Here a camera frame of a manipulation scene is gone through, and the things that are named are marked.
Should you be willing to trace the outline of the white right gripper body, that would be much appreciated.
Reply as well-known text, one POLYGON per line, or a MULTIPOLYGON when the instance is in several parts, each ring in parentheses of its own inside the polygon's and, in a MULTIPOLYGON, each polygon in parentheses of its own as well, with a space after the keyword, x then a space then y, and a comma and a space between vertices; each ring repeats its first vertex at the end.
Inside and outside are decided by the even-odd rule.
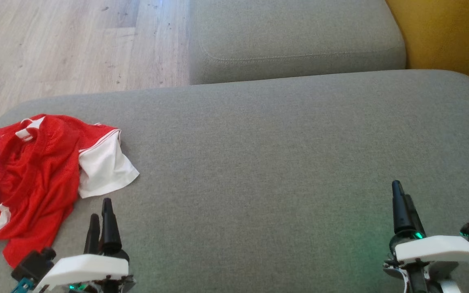
POLYGON ((469 263, 469 241, 459 236, 391 239, 391 257, 383 271, 404 282, 402 293, 462 293, 452 280, 461 262, 469 263))

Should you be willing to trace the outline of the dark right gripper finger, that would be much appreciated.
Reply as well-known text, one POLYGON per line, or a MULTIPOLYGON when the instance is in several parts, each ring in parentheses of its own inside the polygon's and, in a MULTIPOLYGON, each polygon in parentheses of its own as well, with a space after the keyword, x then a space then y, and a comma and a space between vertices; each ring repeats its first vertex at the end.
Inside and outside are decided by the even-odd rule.
POLYGON ((423 228, 422 222, 419 218, 419 214, 415 208, 411 195, 405 194, 405 203, 406 203, 406 210, 409 214, 410 222, 415 230, 413 234, 414 238, 415 239, 426 238, 426 232, 423 228))
POLYGON ((392 182, 392 208, 393 208, 393 231, 395 234, 413 230, 414 224, 408 204, 406 203, 405 192, 402 184, 398 180, 392 182))

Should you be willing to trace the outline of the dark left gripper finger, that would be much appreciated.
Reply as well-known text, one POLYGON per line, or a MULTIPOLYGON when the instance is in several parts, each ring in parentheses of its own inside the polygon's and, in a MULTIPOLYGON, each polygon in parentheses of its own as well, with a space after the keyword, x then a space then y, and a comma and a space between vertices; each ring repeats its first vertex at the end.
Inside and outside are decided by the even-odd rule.
POLYGON ((99 216, 93 213, 90 217, 89 229, 86 234, 84 254, 99 254, 99 236, 101 233, 99 216))
POLYGON ((110 198, 103 199, 102 220, 101 250, 103 253, 118 253, 122 249, 122 241, 110 198))

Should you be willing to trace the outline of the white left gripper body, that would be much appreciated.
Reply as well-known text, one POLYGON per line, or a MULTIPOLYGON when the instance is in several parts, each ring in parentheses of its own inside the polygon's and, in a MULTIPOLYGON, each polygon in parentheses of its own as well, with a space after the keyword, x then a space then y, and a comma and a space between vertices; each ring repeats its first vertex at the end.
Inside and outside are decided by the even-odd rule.
POLYGON ((130 293, 136 285, 123 250, 61 258, 35 286, 35 293, 62 288, 67 293, 130 293))

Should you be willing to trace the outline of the red white basketball jersey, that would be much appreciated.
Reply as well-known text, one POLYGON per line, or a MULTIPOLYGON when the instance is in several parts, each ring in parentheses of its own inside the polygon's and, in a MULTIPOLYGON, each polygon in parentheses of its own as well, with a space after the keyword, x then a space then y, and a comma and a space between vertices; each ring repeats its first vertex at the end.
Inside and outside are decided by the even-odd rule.
MULTIPOLYGON (((34 215, 62 213, 58 230, 78 198, 112 193, 138 175, 121 150, 119 128, 50 114, 0 128, 0 200, 31 201, 38 210, 34 215)), ((52 244, 5 242, 2 255, 12 268, 29 252, 52 244)))

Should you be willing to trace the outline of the large grey sofa seat cushion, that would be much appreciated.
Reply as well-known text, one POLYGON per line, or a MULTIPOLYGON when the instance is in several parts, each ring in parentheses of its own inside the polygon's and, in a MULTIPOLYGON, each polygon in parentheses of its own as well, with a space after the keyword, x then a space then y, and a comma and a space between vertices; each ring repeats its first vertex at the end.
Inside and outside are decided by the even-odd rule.
POLYGON ((131 293, 402 293, 391 182, 428 235, 469 222, 469 76, 321 75, 22 103, 122 131, 111 193, 131 293))

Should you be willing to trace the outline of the mustard yellow upholstered panel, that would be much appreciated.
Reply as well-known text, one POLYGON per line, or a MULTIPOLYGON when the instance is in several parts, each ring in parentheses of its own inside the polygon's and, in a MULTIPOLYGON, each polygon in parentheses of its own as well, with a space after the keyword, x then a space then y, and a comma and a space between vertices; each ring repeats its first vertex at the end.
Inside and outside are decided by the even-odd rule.
POLYGON ((469 76, 469 0, 386 0, 402 33, 409 69, 469 76))

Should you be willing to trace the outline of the small grey sofa cushion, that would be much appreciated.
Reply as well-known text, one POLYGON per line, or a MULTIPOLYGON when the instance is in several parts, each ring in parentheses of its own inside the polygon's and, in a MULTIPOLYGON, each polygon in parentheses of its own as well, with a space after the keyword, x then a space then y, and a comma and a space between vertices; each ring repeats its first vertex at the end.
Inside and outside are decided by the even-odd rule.
POLYGON ((190 0, 192 85, 406 68, 386 0, 190 0))

